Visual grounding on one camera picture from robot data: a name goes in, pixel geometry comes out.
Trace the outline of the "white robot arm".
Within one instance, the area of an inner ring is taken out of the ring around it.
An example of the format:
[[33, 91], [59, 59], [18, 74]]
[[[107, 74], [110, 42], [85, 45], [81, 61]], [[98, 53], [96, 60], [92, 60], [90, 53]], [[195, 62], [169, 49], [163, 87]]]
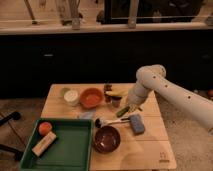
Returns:
[[151, 91], [185, 111], [213, 135], [213, 101], [168, 81], [162, 65], [143, 66], [137, 70], [136, 83], [128, 92], [127, 104], [135, 110], [146, 101]]

